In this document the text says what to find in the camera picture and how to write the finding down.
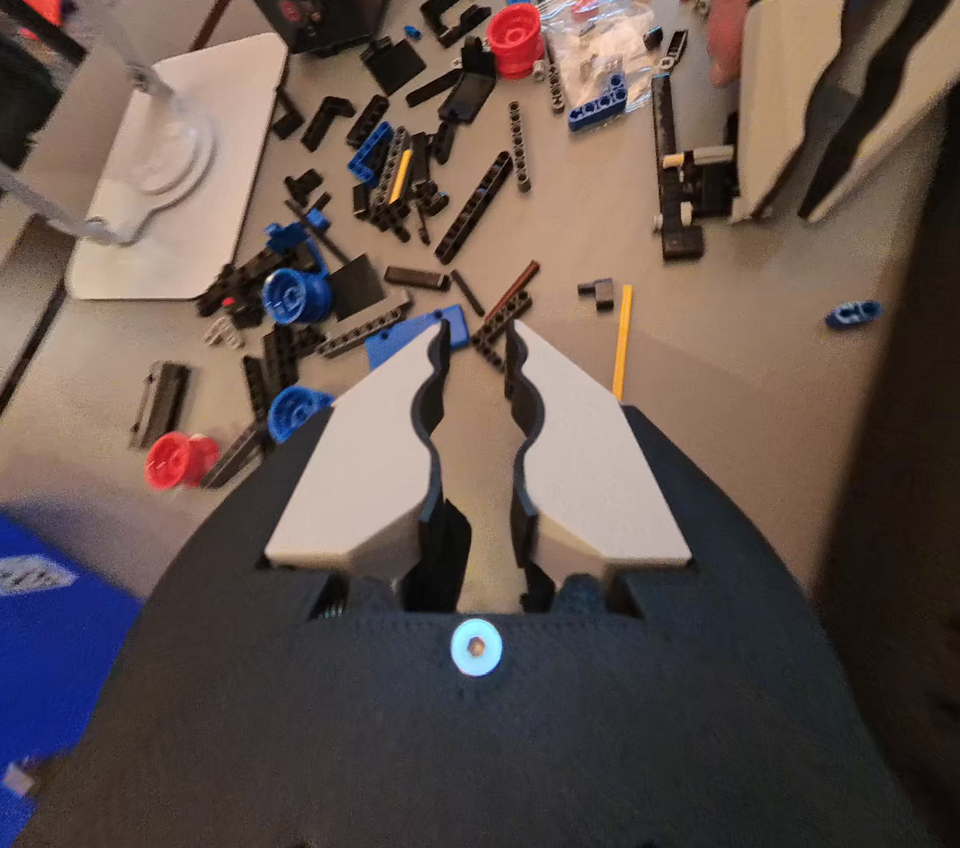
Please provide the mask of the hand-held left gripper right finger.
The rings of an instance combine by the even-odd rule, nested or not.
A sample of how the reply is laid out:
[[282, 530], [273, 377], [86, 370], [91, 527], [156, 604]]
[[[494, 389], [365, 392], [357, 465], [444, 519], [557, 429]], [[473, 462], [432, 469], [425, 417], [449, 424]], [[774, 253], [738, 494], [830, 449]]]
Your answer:
[[507, 328], [505, 388], [523, 440], [510, 537], [525, 612], [548, 612], [586, 578], [682, 570], [692, 552], [620, 400], [522, 321]]

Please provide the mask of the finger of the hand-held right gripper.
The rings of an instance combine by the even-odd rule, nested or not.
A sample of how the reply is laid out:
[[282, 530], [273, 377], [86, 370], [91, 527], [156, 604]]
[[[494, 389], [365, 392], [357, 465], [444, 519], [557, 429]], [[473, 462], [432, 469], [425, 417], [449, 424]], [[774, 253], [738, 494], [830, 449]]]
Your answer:
[[958, 52], [958, 0], [909, 0], [870, 56], [862, 92], [826, 146], [799, 218], [828, 214], [956, 87]]
[[813, 98], [840, 59], [849, 0], [761, 0], [746, 20], [738, 171], [742, 200], [761, 215], [811, 133]]

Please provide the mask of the yellow axle with black connector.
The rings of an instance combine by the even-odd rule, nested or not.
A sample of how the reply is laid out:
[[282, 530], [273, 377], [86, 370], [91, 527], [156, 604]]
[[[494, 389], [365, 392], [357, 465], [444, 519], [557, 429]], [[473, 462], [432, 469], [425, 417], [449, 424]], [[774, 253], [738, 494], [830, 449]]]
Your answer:
[[611, 380], [611, 393], [620, 402], [623, 401], [625, 392], [633, 301], [634, 287], [631, 284], [626, 283], [622, 286], [620, 296], [614, 366]]

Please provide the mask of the black beam frame assembly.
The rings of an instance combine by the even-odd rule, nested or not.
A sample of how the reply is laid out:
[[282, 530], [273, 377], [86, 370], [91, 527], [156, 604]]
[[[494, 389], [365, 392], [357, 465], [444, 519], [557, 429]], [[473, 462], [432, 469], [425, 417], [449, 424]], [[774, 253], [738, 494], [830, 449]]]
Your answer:
[[740, 198], [738, 112], [727, 118], [722, 144], [682, 149], [670, 74], [655, 75], [651, 89], [658, 194], [654, 233], [666, 264], [697, 262], [705, 253], [702, 223], [732, 220]]

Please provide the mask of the person's right hand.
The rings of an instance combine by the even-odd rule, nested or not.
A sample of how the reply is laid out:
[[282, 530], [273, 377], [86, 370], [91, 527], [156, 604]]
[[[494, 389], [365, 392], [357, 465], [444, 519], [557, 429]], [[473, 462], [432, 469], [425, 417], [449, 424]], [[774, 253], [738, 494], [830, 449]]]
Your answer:
[[722, 88], [738, 80], [743, 32], [751, 0], [711, 0], [706, 30], [710, 81]]

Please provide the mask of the blue wheel hub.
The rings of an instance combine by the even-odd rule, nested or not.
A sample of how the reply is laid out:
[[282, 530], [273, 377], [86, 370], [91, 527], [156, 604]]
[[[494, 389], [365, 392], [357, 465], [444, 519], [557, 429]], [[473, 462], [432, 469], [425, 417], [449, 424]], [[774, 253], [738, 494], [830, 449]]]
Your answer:
[[326, 275], [283, 267], [265, 279], [261, 301], [274, 323], [309, 325], [322, 322], [330, 315], [333, 293]]
[[331, 408], [335, 397], [330, 393], [300, 384], [283, 388], [268, 410], [268, 431], [276, 445], [284, 444], [314, 415]]

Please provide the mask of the blue rectangular panel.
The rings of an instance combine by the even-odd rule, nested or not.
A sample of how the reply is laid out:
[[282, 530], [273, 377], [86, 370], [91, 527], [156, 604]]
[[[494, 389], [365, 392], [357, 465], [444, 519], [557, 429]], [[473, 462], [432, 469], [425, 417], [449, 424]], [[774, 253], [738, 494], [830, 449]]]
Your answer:
[[427, 311], [410, 319], [397, 322], [384, 328], [365, 341], [368, 369], [377, 370], [390, 360], [413, 339], [422, 335], [434, 324], [446, 322], [450, 328], [450, 349], [452, 352], [466, 348], [470, 343], [470, 333], [462, 305], [454, 303]]

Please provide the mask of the red wheel hub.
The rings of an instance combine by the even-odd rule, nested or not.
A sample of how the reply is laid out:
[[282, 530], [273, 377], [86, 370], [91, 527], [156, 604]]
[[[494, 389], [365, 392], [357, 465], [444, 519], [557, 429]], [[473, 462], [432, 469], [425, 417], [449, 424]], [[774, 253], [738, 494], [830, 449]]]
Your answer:
[[507, 5], [490, 18], [486, 41], [500, 77], [519, 81], [531, 76], [546, 56], [538, 7], [531, 2]]
[[154, 491], [198, 487], [220, 457], [217, 442], [206, 435], [171, 431], [149, 448], [144, 479]]

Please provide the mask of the small blue two-hole beam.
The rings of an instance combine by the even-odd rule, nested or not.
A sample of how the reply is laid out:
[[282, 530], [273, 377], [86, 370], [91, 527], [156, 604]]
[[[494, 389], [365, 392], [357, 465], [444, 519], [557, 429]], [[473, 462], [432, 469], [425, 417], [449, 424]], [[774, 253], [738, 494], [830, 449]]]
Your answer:
[[835, 332], [866, 327], [883, 314], [883, 305], [876, 300], [844, 302], [836, 305], [823, 318], [824, 325]]

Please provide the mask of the black grooved block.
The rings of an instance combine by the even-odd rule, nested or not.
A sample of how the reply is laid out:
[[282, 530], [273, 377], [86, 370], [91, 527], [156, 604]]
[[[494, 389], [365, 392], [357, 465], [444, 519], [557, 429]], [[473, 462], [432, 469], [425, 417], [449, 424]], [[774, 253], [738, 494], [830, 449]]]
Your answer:
[[150, 365], [127, 446], [147, 451], [163, 435], [173, 433], [179, 424], [192, 368], [172, 361]]

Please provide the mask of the long thin black axle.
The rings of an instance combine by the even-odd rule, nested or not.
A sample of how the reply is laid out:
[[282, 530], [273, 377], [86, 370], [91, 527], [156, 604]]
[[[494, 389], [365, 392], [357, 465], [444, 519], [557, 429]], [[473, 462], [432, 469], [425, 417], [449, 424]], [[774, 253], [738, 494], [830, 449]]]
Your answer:
[[324, 247], [341, 266], [346, 266], [353, 260], [330, 237], [330, 220], [324, 215], [319, 202], [315, 206], [306, 207], [286, 198], [284, 205], [309, 231], [314, 241]]

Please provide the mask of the black dotted mat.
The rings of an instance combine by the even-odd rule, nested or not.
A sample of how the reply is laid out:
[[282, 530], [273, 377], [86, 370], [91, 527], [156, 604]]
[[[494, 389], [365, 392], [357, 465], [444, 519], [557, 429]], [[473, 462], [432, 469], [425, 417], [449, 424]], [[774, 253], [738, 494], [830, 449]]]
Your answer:
[[816, 601], [920, 821], [958, 846], [958, 88]]

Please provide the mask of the black curved panel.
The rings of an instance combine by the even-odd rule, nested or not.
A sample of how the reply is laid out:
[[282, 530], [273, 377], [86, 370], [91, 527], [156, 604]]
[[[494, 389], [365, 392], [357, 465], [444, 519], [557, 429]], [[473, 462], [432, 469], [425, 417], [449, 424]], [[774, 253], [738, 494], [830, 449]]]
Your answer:
[[498, 81], [495, 55], [481, 38], [467, 36], [461, 49], [458, 80], [438, 108], [443, 122], [471, 124]]

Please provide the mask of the blue storage bin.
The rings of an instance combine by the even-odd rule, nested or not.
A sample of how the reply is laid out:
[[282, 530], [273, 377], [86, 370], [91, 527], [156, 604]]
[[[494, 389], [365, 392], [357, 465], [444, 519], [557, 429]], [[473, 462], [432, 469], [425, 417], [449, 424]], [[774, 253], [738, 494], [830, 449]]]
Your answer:
[[40, 771], [71, 752], [141, 609], [135, 596], [1, 518], [1, 845]]

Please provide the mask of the black square panel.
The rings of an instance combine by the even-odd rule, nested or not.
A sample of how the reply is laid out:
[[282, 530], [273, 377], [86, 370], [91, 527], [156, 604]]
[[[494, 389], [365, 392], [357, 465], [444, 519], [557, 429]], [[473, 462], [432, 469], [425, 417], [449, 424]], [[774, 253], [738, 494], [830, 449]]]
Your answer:
[[426, 62], [407, 38], [376, 38], [363, 49], [359, 60], [387, 98], [426, 70]]

